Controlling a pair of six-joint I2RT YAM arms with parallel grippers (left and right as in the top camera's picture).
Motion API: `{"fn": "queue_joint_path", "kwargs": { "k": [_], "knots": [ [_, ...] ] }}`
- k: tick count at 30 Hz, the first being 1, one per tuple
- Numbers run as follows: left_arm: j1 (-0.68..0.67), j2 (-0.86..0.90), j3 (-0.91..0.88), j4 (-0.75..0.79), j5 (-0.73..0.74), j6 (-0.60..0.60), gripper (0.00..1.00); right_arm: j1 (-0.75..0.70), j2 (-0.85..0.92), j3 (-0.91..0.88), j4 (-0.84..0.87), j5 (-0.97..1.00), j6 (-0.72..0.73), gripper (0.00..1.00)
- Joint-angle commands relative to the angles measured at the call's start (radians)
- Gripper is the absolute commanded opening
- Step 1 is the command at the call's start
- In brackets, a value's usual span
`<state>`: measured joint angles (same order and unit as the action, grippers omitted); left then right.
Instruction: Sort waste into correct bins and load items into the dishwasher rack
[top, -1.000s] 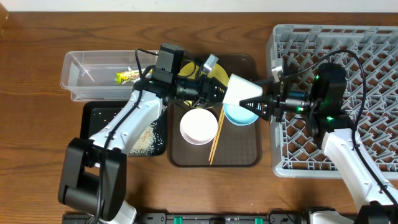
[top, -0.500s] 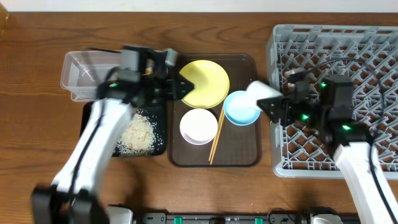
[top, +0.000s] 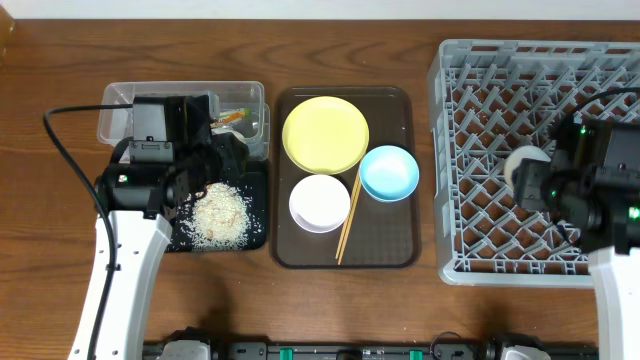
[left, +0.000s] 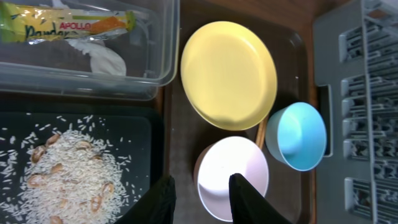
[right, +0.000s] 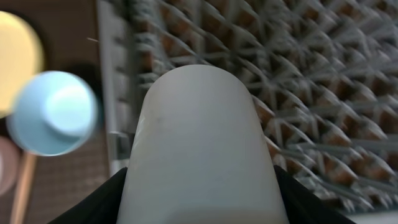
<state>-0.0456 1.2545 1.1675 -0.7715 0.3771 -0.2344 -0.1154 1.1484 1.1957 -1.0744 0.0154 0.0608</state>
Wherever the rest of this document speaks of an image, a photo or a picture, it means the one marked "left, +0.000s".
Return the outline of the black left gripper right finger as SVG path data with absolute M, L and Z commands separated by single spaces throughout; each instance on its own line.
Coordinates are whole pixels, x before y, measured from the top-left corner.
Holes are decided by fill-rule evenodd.
M 229 177 L 229 201 L 234 224 L 291 224 L 239 173 Z

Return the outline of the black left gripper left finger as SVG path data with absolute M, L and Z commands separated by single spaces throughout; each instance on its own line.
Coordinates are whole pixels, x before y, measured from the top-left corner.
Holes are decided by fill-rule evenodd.
M 115 224 L 172 224 L 176 201 L 175 179 L 165 175 Z

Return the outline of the white bowl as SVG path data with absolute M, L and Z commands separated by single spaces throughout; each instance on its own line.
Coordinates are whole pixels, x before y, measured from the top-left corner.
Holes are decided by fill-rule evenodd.
M 232 222 L 229 202 L 229 177 L 242 174 L 265 196 L 269 168 L 261 149 L 251 140 L 231 136 L 208 146 L 198 157 L 193 179 L 206 211 L 217 220 Z

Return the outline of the rice and nuts leftovers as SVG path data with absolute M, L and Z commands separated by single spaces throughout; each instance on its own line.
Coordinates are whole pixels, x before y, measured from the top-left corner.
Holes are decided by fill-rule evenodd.
M 25 113 L 1 124 L 2 223 L 114 223 L 142 197 L 109 119 Z

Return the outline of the yellow green snack wrapper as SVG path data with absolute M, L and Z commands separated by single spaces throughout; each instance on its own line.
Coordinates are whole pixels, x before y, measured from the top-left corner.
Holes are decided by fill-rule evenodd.
M 92 11 L 1 2 L 1 40 L 28 42 L 106 40 L 133 30 L 132 11 Z

